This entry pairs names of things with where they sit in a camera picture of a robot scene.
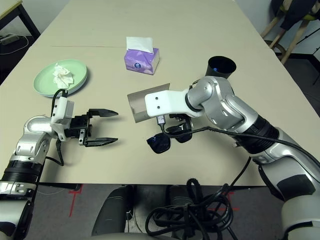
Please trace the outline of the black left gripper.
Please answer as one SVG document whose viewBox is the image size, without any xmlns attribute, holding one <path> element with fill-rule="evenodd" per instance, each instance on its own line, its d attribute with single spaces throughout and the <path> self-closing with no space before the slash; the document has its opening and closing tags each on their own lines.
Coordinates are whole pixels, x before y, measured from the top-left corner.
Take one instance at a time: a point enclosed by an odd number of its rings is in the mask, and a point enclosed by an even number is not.
<svg viewBox="0 0 320 240">
<path fill-rule="evenodd" d="M 93 116 L 99 116 L 102 118 L 117 116 L 118 113 L 104 108 L 90 108 L 87 114 L 75 116 L 71 119 L 69 128 L 66 129 L 66 137 L 72 139 L 78 139 L 78 143 L 85 147 L 101 147 L 108 144 L 112 144 L 118 140 L 118 138 L 112 137 L 99 137 L 96 139 L 89 139 L 92 133 L 92 125 L 90 119 Z"/>
</svg>

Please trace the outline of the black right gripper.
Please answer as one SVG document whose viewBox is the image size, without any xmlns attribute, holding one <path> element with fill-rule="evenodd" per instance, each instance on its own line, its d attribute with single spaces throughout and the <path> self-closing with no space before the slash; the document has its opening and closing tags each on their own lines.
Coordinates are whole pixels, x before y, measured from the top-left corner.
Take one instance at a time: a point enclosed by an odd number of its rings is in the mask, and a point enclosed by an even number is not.
<svg viewBox="0 0 320 240">
<path fill-rule="evenodd" d="M 171 119 L 179 121 L 178 125 L 170 126 L 169 131 L 191 131 L 193 128 L 193 123 L 191 117 L 186 114 L 169 114 Z"/>
</svg>

